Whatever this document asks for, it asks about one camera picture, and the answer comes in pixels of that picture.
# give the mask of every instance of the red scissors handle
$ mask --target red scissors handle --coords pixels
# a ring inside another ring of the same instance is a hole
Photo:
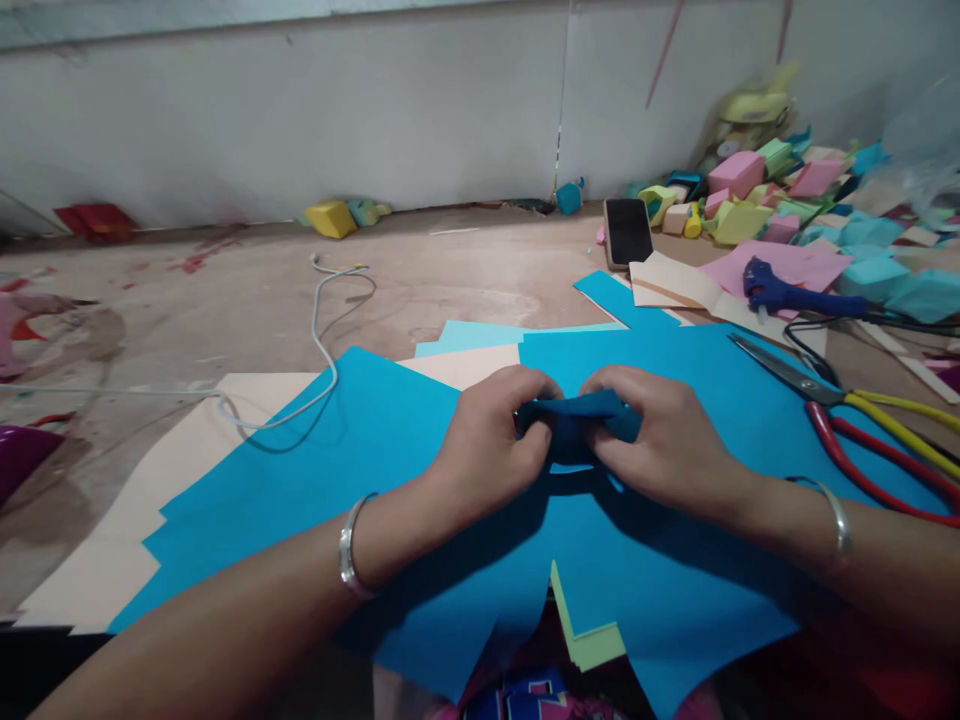
[[[836,428],[860,445],[896,463],[918,480],[926,483],[947,501],[951,511],[954,513],[960,510],[960,488],[946,478],[941,477],[939,473],[932,468],[927,467],[906,453],[900,452],[896,448],[881,442],[842,418],[832,417],[827,412],[827,409],[820,403],[808,402],[805,407],[807,415],[810,417],[810,421],[817,431],[817,437],[820,438],[820,442],[823,444],[830,459],[833,460],[837,467],[843,470],[844,475],[850,478],[850,480],[867,495],[880,501],[892,510],[913,515],[923,520],[929,520],[930,522],[939,523],[940,525],[946,525],[947,527],[960,528],[960,517],[956,515],[944,517],[943,515],[935,515],[934,513],[917,510],[915,507],[907,505],[883,488],[875,485],[866,475],[860,472],[860,469],[847,457],[833,430]]]

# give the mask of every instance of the scissors blade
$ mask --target scissors blade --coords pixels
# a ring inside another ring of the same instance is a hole
[[[741,350],[749,354],[754,360],[808,400],[813,400],[821,405],[830,407],[831,405],[837,405],[843,402],[844,397],[846,397],[846,393],[838,392],[823,383],[817,382],[806,373],[800,372],[773,353],[747,340],[742,335],[730,333],[730,339],[739,345]]]

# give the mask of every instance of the white wall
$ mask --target white wall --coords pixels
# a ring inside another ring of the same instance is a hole
[[[553,187],[568,3],[391,13],[0,55],[0,189],[52,217],[111,201],[144,226],[398,208]],[[782,0],[578,0],[561,182],[591,198],[691,162],[723,95],[774,71]],[[876,137],[960,67],[956,0],[796,0],[785,59],[818,142]],[[19,212],[4,220],[48,232]]]
[[[553,188],[566,3],[355,16],[0,56],[0,188],[142,225]]]
[[[876,139],[892,112],[960,70],[956,0],[793,5],[784,61],[803,63],[791,90],[798,126],[811,122],[818,143]],[[571,18],[560,180],[584,175],[591,198],[695,163],[706,116],[724,95],[773,77],[781,0],[693,0],[645,110],[673,7],[601,0],[580,3]]]

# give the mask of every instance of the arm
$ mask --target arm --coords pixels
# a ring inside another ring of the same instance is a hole
[[[960,648],[960,532],[844,500],[852,551],[846,567],[829,574],[837,525],[823,495],[737,461],[687,385],[611,366],[582,392],[602,388],[613,388],[643,414],[634,443],[602,428],[588,435],[594,452],[623,482],[783,556],[887,625]],[[693,447],[690,437],[699,439]]]
[[[353,558],[364,586],[502,507],[537,477],[550,428],[517,440],[513,413],[559,396],[543,373],[504,368],[460,398],[443,447],[420,478],[364,505]],[[327,640],[359,601],[340,580],[344,517],[259,553],[142,618],[68,678],[32,716],[235,717]]]

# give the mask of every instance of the yellow scissors handle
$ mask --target yellow scissors handle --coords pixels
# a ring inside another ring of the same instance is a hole
[[[894,405],[896,407],[902,407],[906,410],[911,410],[920,415],[925,415],[926,417],[929,417],[947,426],[957,434],[960,434],[960,420],[957,420],[957,418],[953,417],[952,415],[948,415],[947,413],[937,410],[936,408],[923,405],[922,403],[904,400],[902,398],[895,398],[891,397],[890,395],[867,392],[865,390],[853,390],[852,392],[847,393],[847,396],[843,399],[843,401],[847,405],[857,408],[864,415],[867,415],[871,420],[877,423],[877,425],[900,440],[904,445],[920,455],[920,457],[930,461],[944,472],[952,475],[955,479],[960,480],[960,465],[957,465],[956,463],[953,463],[949,459],[945,458],[930,445],[924,442],[924,440],[910,430],[910,428],[906,427],[903,425],[903,423],[885,413],[873,403],[876,402],[884,405]]]

